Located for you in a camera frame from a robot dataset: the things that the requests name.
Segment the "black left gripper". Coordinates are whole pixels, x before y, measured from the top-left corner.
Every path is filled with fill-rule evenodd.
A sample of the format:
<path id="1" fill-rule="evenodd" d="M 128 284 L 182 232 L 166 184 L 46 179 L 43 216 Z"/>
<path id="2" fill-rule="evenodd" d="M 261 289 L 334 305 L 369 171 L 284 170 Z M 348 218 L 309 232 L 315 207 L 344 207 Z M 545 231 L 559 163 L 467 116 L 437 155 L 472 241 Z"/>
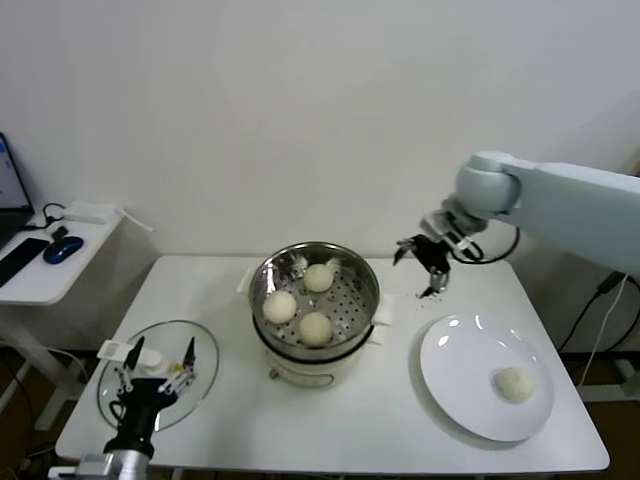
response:
<path id="1" fill-rule="evenodd" d="M 195 373 L 195 338 L 188 344 L 183 361 L 164 381 L 159 378 L 138 378 L 132 381 L 145 337 L 141 336 L 115 372 L 119 380 L 117 399 L 123 408 L 117 432 L 125 438 L 149 440 L 159 413 L 174 405 L 178 395 L 193 383 Z"/>

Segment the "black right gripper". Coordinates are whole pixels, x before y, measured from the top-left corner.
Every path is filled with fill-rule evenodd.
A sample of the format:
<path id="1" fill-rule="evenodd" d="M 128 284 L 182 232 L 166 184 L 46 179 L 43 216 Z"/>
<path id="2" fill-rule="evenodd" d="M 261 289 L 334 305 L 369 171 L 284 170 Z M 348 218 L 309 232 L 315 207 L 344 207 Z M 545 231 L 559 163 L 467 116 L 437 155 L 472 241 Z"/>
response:
<path id="1" fill-rule="evenodd" d="M 422 292 L 422 298 L 439 295 L 447 290 L 449 283 L 450 265 L 448 262 L 448 247 L 443 242 L 433 242 L 427 237 L 413 237 L 401 239 L 397 242 L 397 250 L 393 256 L 393 263 L 397 264 L 408 253 L 419 261 L 429 273 L 429 283 Z"/>

